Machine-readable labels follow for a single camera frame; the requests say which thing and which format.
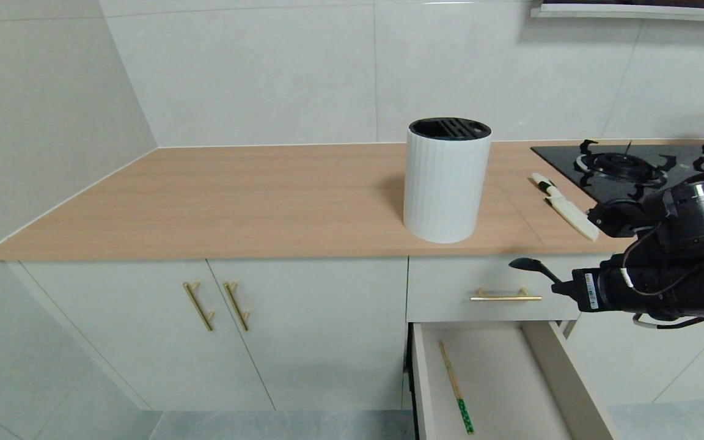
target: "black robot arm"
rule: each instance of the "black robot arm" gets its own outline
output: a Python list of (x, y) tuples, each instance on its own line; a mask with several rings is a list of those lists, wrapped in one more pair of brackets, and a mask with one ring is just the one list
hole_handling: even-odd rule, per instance
[(610, 237), (637, 235), (637, 240), (597, 268), (572, 270), (568, 281), (530, 258), (510, 266), (545, 273), (553, 281), (551, 290), (573, 298), (582, 312), (634, 312), (636, 322), (643, 314), (668, 322), (696, 317), (657, 328), (704, 320), (704, 181), (654, 193), (642, 203), (599, 203), (588, 218)]

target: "cabinet handle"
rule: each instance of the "cabinet handle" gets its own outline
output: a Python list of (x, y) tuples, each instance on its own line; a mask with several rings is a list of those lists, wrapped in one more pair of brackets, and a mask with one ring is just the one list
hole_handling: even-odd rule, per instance
[(238, 307), (238, 301), (235, 300), (235, 288), (238, 287), (238, 282), (233, 281), (231, 284), (223, 282), (221, 285), (224, 286), (224, 291), (227, 292), (227, 296), (230, 297), (230, 303), (232, 303), (232, 307), (235, 309), (235, 315), (238, 315), (238, 319), (241, 320), (243, 331), (249, 331), (249, 324), (246, 323), (246, 320), (249, 319), (249, 311), (247, 310), (241, 313), (241, 308)]
[(477, 289), (477, 296), (469, 298), (472, 301), (539, 301), (539, 295), (529, 295), (525, 288), (518, 290), (517, 295), (487, 295), (482, 288)]
[(195, 309), (200, 315), (200, 319), (203, 320), (203, 324), (205, 324), (208, 331), (213, 331), (209, 320), (213, 318), (213, 314), (215, 314), (215, 312), (213, 310), (208, 312), (208, 317), (206, 317), (205, 313), (203, 313), (203, 309), (200, 308), (200, 304), (197, 302), (197, 298), (195, 298), (195, 290), (197, 290), (198, 287), (200, 287), (199, 281), (196, 281), (195, 284), (192, 284), (191, 286), (188, 282), (184, 282), (184, 290), (186, 290), (186, 294), (189, 296), (189, 300), (192, 301), (192, 304), (195, 304)]

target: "floor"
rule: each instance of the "floor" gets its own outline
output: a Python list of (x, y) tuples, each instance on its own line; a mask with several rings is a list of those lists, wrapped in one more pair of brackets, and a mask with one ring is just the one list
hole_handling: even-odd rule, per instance
[[(704, 401), (614, 406), (625, 440), (704, 440)], [(165, 412), (150, 440), (413, 440), (411, 411)]]

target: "barcode label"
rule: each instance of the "barcode label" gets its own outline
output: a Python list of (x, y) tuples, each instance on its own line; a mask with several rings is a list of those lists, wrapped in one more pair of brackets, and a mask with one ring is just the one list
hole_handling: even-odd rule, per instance
[(592, 306), (592, 310), (599, 309), (599, 303), (596, 299), (596, 287), (594, 286), (594, 276), (586, 274), (586, 290), (588, 290), (588, 303)]

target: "knife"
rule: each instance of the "knife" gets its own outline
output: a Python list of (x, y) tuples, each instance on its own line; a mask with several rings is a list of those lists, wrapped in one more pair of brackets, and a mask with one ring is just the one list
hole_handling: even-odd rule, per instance
[(575, 206), (575, 203), (572, 203), (572, 201), (564, 197), (552, 181), (548, 180), (544, 175), (540, 175), (540, 173), (533, 173), (531, 180), (537, 184), (537, 187), (539, 187), (543, 193), (548, 195), (545, 197), (545, 201), (553, 207), (561, 217), (564, 217), (567, 223), (570, 223), (583, 237), (591, 241), (597, 240), (599, 237), (599, 228), (589, 221), (589, 217)]

